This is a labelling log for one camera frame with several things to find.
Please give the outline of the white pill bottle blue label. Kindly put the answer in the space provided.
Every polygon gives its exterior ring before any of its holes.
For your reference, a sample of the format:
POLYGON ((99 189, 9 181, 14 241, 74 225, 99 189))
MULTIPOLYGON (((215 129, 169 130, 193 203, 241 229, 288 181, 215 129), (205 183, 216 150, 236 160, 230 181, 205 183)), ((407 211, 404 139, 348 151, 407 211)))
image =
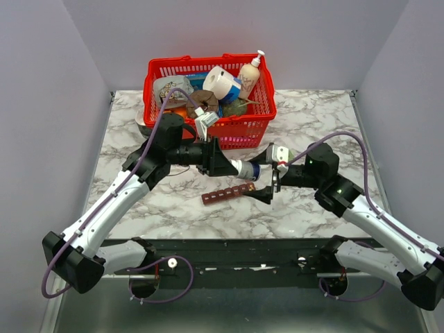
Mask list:
POLYGON ((256 162, 244 160, 230 160, 237 170, 236 178, 242 180, 257 181, 261 175, 261 167, 256 162))

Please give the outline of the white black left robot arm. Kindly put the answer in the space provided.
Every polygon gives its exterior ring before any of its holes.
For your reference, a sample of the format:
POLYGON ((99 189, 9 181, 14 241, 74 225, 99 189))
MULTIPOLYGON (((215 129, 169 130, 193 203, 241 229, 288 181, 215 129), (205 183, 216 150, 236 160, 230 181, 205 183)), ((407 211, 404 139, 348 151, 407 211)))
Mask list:
POLYGON ((198 167, 210 177, 237 176, 239 170, 222 152, 219 140, 209 137, 209 127, 218 121, 214 112, 202 112, 189 126, 174 113, 157 119, 146 141, 133 151, 103 195, 60 234, 48 232, 42 240, 47 270, 68 287, 83 294, 108 273, 125 268, 148 273, 154 264, 153 250, 141 239, 118 246, 102 245, 126 212, 170 173, 171 166, 198 167))

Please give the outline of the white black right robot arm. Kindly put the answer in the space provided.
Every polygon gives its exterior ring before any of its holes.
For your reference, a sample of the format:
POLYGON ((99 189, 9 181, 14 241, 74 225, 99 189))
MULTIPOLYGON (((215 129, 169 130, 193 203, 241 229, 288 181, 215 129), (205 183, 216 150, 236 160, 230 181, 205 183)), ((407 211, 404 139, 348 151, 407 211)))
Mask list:
POLYGON ((434 310, 443 299, 443 248, 410 230, 340 175, 339 157, 328 144, 312 144, 303 164, 289 164, 289 159, 289 149, 275 144, 251 159, 253 179, 262 165, 272 166, 273 173, 271 185, 249 196, 269 204, 282 186, 315 189, 314 198, 324 210, 362 229, 385 248, 380 253, 334 236, 320 250, 321 267, 329 272, 342 266, 367 273, 399 288, 419 308, 434 310))

